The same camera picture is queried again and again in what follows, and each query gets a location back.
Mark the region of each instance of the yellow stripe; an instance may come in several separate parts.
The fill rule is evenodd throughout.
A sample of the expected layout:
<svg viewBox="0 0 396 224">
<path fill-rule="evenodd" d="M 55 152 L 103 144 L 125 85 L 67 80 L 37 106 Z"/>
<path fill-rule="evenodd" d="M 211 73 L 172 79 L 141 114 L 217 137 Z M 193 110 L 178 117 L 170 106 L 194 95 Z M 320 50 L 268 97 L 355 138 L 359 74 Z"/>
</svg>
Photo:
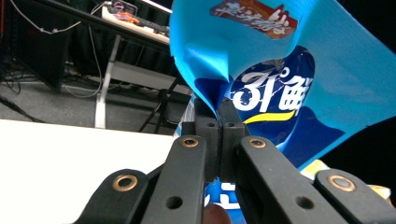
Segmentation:
<svg viewBox="0 0 396 224">
<path fill-rule="evenodd" d="M 249 124 L 258 121 L 283 121 L 288 120 L 293 117 L 295 110 L 288 113 L 264 113 L 256 115 L 244 121 L 244 123 Z"/>
</svg>

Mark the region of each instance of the gray floor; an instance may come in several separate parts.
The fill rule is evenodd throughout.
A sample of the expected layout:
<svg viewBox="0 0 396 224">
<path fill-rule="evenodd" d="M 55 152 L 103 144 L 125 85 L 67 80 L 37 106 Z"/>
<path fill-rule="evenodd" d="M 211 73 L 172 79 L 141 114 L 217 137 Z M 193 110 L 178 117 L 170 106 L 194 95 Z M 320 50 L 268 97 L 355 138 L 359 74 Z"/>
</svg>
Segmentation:
<svg viewBox="0 0 396 224">
<path fill-rule="evenodd" d="M 47 123 L 79 127 L 94 127 L 96 96 L 81 98 L 92 91 L 76 88 L 76 83 L 67 83 L 57 93 L 40 81 L 22 82 L 21 92 L 16 93 L 2 83 L 0 95 L 19 106 L 30 116 Z M 151 109 L 156 105 L 156 91 L 145 88 L 115 88 L 106 98 L 106 128 L 126 132 L 137 132 Z M 0 104 L 0 119 L 30 121 L 25 116 Z M 148 125 L 144 133 L 152 133 L 154 125 Z M 159 134 L 171 135 L 174 130 L 161 127 Z"/>
</svg>

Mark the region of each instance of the table leg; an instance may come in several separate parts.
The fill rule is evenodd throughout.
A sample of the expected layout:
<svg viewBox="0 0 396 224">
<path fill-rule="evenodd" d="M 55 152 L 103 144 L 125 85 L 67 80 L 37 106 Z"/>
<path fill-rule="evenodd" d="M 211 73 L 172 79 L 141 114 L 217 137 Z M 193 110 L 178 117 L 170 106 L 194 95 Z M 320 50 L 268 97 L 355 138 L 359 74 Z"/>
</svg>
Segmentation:
<svg viewBox="0 0 396 224">
<path fill-rule="evenodd" d="M 96 113 L 95 113 L 95 128 L 106 128 L 106 95 L 108 91 L 108 85 L 110 84 L 111 71 L 116 61 L 117 51 L 120 44 L 120 35 L 116 35 L 113 50 L 107 64 L 107 70 L 105 74 L 105 80 L 102 83 L 102 89 L 97 94 L 96 98 Z"/>
</svg>

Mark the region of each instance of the desk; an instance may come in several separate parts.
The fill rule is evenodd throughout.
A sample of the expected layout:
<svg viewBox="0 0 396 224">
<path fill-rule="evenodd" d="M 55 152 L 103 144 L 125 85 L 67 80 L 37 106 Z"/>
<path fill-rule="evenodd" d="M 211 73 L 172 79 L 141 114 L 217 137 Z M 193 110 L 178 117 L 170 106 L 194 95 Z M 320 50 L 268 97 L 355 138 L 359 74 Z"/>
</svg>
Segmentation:
<svg viewBox="0 0 396 224">
<path fill-rule="evenodd" d="M 152 29 L 148 27 L 139 27 L 127 21 L 119 21 L 112 14 L 110 14 L 108 8 L 111 5 L 110 2 L 106 6 L 102 7 L 102 18 L 105 21 L 117 24 L 125 30 L 133 31 L 139 33 L 147 39 L 157 41 L 161 44 L 169 45 L 169 38 L 165 35 L 155 34 Z M 150 87 L 156 90 L 167 89 L 172 82 L 175 80 L 174 77 L 166 76 L 164 74 L 149 71 L 147 69 L 133 66 L 126 63 L 116 62 L 117 51 L 120 44 L 120 35 L 116 35 L 116 40 L 114 42 L 113 50 L 111 52 L 105 79 L 102 85 L 101 92 L 97 95 L 96 100 L 96 112 L 95 112 L 95 128 L 105 128 L 106 127 L 106 94 L 108 90 L 108 85 L 110 79 L 114 78 L 121 81 L 127 81 L 129 83 L 134 83 L 141 86 Z M 189 93 L 189 89 L 177 86 L 175 91 L 181 91 L 184 93 Z"/>
<path fill-rule="evenodd" d="M 169 52 L 169 39 L 165 36 L 155 35 L 146 28 L 135 26 L 131 28 L 132 24 L 128 22 L 114 21 L 114 18 L 109 17 L 108 11 L 105 11 L 106 7 L 102 8 L 104 17 L 96 17 L 84 11 L 75 9 L 66 4 L 59 3 L 54 0 L 20 0 L 22 3 L 31 6 L 43 7 L 48 10 L 54 11 L 68 18 L 75 19 L 76 21 L 86 22 L 89 25 L 93 25 L 105 31 L 109 31 L 117 36 L 116 43 L 113 47 L 113 52 L 110 56 L 108 67 L 105 74 L 105 80 L 101 94 L 98 95 L 96 104 L 96 115 L 95 115 L 95 127 L 105 128 L 106 127 L 106 93 L 108 84 L 111 78 L 118 79 L 121 81 L 127 81 L 130 83 L 151 87 L 153 89 L 168 88 L 174 77 L 165 76 L 163 74 L 155 73 L 147 69 L 142 69 L 136 66 L 131 66 L 125 63 L 115 62 L 117 54 L 117 48 L 120 43 L 120 37 L 127 39 L 133 39 L 137 43 L 151 46 L 152 48 Z M 150 2 L 149 0 L 139 0 L 143 3 L 149 4 L 152 7 L 156 7 L 161 10 L 165 10 L 160 6 Z M 188 88 L 177 87 L 175 91 L 181 91 L 190 93 Z"/>
<path fill-rule="evenodd" d="M 73 223 L 110 174 L 163 164 L 172 136 L 0 119 L 0 223 Z"/>
</svg>

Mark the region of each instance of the red logo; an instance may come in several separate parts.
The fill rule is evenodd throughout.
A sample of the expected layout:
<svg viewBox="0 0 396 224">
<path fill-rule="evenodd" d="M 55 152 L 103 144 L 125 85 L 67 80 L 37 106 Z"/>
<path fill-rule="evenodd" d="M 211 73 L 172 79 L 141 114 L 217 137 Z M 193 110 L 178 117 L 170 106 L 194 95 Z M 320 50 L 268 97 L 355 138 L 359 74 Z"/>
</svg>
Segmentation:
<svg viewBox="0 0 396 224">
<path fill-rule="evenodd" d="M 283 11 L 283 5 L 273 9 L 257 0 L 224 0 L 210 9 L 210 14 L 263 32 L 272 39 L 281 39 L 297 28 L 297 20 Z"/>
</svg>

